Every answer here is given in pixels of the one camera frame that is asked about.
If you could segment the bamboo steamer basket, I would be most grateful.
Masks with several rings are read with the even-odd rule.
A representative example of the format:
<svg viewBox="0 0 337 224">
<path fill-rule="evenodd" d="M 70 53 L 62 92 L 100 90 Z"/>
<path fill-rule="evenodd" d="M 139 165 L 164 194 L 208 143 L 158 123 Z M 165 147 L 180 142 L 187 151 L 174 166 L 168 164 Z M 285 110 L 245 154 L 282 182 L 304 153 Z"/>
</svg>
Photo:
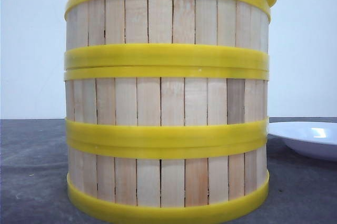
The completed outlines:
<svg viewBox="0 0 337 224">
<path fill-rule="evenodd" d="M 251 151 L 267 119 L 227 122 L 226 79 L 68 79 L 67 144 L 97 155 L 174 159 Z"/>
<path fill-rule="evenodd" d="M 267 0 L 68 0 L 67 79 L 267 79 Z"/>
<path fill-rule="evenodd" d="M 222 223 L 267 198 L 266 147 L 187 160 L 96 157 L 70 150 L 68 196 L 111 223 Z"/>
</svg>

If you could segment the white plate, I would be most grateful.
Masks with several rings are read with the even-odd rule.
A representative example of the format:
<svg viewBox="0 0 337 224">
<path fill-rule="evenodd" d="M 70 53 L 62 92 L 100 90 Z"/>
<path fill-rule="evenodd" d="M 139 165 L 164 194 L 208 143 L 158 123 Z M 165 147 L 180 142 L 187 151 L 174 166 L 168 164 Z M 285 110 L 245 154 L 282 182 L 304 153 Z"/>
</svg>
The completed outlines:
<svg viewBox="0 0 337 224">
<path fill-rule="evenodd" d="M 269 124 L 269 134 L 311 158 L 336 161 L 336 123 L 288 121 Z"/>
</svg>

